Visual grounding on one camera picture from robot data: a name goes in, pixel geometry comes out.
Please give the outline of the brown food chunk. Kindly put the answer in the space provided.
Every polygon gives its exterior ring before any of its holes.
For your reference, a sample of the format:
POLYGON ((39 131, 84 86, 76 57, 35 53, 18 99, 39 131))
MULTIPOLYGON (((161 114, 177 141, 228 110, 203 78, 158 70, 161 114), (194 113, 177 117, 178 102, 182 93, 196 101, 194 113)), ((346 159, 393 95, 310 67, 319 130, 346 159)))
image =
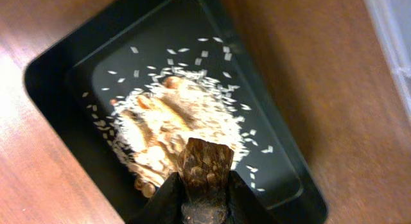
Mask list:
POLYGON ((179 177, 184 185, 183 223, 225 223, 227 182, 234 152, 224 144, 190 137, 179 155, 179 177))

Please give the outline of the rice and food scraps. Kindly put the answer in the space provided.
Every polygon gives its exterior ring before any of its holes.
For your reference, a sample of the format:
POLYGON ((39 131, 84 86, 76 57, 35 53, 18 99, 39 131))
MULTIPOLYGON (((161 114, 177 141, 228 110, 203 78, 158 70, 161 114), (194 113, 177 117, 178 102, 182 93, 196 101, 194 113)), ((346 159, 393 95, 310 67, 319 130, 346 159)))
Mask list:
POLYGON ((240 73, 234 48, 217 36, 146 47, 113 42, 82 60, 86 109, 144 194, 177 170, 190 138, 230 147, 232 169, 267 195, 271 129, 240 73))

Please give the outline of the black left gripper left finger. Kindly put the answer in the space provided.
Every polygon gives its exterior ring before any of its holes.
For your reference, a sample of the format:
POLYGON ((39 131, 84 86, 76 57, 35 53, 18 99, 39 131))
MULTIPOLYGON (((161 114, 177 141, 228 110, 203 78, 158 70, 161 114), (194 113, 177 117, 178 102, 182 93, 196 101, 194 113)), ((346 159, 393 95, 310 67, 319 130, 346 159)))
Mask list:
POLYGON ((185 198, 184 184, 174 172, 127 224, 183 224, 181 206, 185 198))

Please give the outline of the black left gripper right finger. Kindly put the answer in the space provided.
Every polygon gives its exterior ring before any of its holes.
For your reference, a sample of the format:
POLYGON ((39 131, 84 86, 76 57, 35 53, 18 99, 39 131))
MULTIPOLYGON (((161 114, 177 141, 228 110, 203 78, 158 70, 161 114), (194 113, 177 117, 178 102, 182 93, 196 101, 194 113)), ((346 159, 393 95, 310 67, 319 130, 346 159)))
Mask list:
POLYGON ((259 202, 244 180, 235 171, 227 182, 228 224, 280 224, 259 202))

